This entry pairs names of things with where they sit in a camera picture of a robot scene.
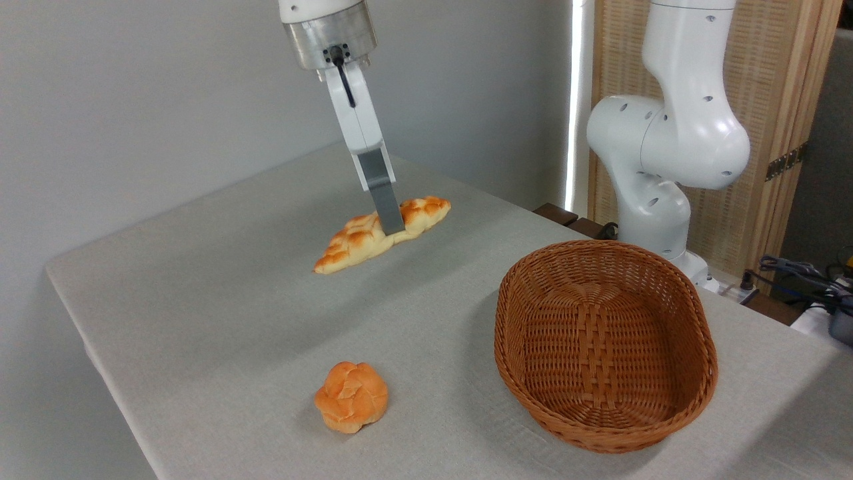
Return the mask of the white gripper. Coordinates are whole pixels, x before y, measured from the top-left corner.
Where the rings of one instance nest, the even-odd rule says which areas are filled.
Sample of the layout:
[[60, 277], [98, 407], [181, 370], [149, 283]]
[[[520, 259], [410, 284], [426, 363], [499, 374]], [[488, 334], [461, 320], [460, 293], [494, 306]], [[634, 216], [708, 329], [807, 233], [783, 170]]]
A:
[[332, 67], [320, 72], [320, 77], [328, 88], [363, 189], [371, 192], [384, 234], [392, 236], [405, 230], [405, 222], [393, 191], [395, 174], [374, 103], [360, 63], [345, 63], [343, 73]]

